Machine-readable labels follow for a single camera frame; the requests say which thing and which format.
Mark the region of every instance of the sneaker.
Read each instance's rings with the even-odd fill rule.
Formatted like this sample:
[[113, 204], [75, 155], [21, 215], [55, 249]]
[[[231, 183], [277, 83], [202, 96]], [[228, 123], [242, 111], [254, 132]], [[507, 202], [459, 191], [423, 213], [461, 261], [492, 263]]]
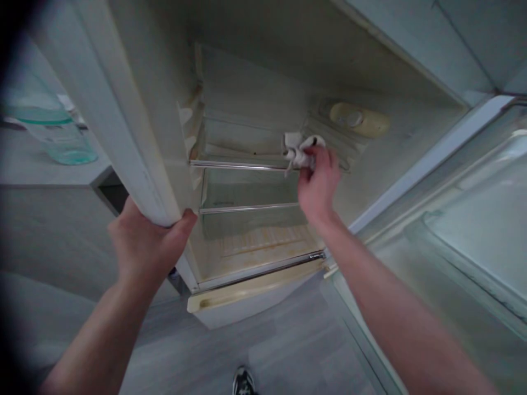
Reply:
[[245, 366], [240, 366], [234, 373], [232, 395], [258, 395], [254, 387], [254, 379]]

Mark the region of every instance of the white cloth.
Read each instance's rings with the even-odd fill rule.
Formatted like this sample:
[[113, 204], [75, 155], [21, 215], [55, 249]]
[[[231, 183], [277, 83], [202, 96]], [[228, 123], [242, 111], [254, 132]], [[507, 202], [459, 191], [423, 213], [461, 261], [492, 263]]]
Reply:
[[326, 146], [324, 139], [318, 135], [309, 136], [304, 140], [300, 132], [287, 132], [284, 134], [284, 158], [289, 161], [285, 175], [294, 168], [309, 167], [315, 169], [315, 158], [304, 150], [308, 147], [319, 145]]

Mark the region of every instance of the open refrigerator door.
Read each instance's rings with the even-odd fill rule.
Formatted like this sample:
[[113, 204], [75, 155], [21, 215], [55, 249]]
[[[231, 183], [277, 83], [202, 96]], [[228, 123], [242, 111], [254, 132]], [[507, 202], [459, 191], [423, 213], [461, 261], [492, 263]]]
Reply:
[[[526, 127], [516, 101], [359, 233], [503, 393], [527, 388]], [[345, 279], [328, 280], [403, 391]]]

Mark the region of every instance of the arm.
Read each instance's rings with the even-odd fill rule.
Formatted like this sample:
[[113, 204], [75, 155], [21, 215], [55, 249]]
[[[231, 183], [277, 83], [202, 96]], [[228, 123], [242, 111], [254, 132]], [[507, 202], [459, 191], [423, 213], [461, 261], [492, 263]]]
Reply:
[[57, 362], [41, 393], [117, 394], [150, 303], [183, 253], [196, 215], [186, 210], [172, 228], [152, 224], [128, 198], [108, 230], [119, 277]]
[[353, 236], [333, 211], [336, 156], [318, 147], [302, 169], [299, 203], [339, 265], [375, 340], [410, 393], [496, 393], [437, 319]]

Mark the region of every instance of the right hand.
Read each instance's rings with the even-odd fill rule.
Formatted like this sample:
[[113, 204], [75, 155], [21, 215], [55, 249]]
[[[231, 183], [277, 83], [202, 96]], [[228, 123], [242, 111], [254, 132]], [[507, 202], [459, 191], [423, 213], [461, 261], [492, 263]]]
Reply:
[[314, 155], [315, 171], [307, 167], [300, 170], [298, 202], [307, 220], [318, 228], [336, 216], [333, 211], [333, 195], [340, 181], [339, 160], [335, 152], [320, 146], [305, 149]]

